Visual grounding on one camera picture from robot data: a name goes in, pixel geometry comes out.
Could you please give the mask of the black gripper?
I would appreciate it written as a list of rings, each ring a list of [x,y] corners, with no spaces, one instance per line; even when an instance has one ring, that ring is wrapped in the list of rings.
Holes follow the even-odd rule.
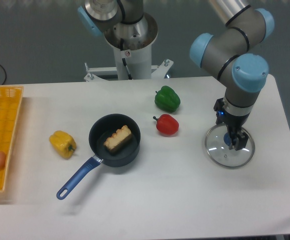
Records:
[[[231,104],[225,97],[216,100],[213,110],[215,111],[215,124],[225,124],[229,137],[229,149],[242,150],[246,147],[249,136],[246,132],[238,132],[247,121],[251,113],[251,107],[237,107]]]

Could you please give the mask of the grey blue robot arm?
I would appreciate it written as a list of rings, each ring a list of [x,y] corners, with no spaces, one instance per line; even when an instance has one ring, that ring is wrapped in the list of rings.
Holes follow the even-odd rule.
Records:
[[[189,56],[225,86],[224,97],[214,105],[216,123],[225,124],[228,146],[238,151],[249,140],[242,126],[269,73],[268,63],[249,50],[273,32],[275,21],[270,12],[254,9],[246,0],[212,0],[210,5],[226,30],[218,37],[199,35]],[[77,13],[92,35],[104,36],[111,46],[119,79],[152,77],[152,44],[158,26],[141,0],[87,0]]]

